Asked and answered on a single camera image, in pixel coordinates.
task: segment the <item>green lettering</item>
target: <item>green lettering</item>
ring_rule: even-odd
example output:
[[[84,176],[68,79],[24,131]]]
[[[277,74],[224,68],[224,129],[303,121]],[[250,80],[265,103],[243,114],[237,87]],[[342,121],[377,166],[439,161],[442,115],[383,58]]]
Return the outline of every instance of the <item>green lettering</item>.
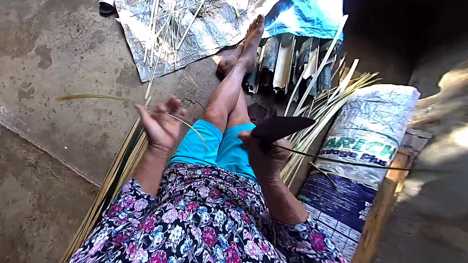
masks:
[[[353,144],[355,142],[356,140],[353,138],[342,137],[338,141],[338,144],[340,145],[340,147],[343,147],[343,148],[351,148],[350,144]]]
[[[377,142],[377,141],[370,142],[367,144],[366,151],[369,151],[370,153],[376,153],[377,152],[376,150],[371,150],[373,146],[383,146],[383,143]]]
[[[336,138],[329,138],[326,142],[325,142],[325,145],[323,145],[323,147],[336,147],[335,146],[336,144]]]
[[[387,154],[390,154],[389,156],[389,159],[392,159],[393,155],[396,153],[396,147],[394,147],[393,150],[392,149],[392,146],[391,145],[385,145],[385,147],[383,147],[383,150],[380,152],[380,155],[387,155]]]
[[[367,140],[365,139],[359,139],[359,141],[354,145],[354,147],[352,148],[353,150],[360,150],[362,145],[365,144]]]

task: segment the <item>dark knife blade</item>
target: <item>dark knife blade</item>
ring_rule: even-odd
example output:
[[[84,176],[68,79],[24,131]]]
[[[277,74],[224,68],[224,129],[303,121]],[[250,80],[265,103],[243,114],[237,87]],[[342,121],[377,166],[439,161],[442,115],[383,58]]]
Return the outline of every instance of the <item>dark knife blade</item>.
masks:
[[[251,135],[264,146],[303,130],[315,123],[314,119],[307,117],[273,116],[257,125]]]

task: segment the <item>turquoise shorts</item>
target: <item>turquoise shorts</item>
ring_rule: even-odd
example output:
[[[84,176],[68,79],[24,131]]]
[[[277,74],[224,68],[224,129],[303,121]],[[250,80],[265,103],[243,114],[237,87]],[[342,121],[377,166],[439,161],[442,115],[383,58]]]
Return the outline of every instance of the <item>turquoise shorts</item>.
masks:
[[[253,130],[254,124],[234,126],[224,134],[204,120],[196,121],[193,128],[202,135],[206,149],[199,135],[190,129],[169,159],[168,166],[175,163],[217,166],[258,182],[250,167],[248,152],[237,137],[242,131]]]

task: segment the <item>blue tarp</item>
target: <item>blue tarp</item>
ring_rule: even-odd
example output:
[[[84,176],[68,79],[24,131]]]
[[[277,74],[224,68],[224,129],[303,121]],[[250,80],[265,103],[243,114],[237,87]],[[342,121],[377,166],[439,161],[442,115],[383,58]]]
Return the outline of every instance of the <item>blue tarp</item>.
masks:
[[[263,37],[292,33],[333,38],[342,17],[342,0],[280,0],[265,17]]]

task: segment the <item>stained concrete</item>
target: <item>stained concrete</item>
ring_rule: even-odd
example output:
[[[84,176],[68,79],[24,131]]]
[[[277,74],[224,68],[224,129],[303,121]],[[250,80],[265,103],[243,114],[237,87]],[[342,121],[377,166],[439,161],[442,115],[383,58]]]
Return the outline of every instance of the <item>stained concrete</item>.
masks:
[[[7,1],[0,17],[0,123],[99,184],[144,102],[121,26],[95,0]],[[175,91],[182,71],[156,79],[153,102]]]
[[[0,126],[0,262],[58,262],[98,188]]]
[[[427,52],[409,83],[423,98],[411,126],[434,137],[413,165],[375,262],[468,262],[468,35]]]

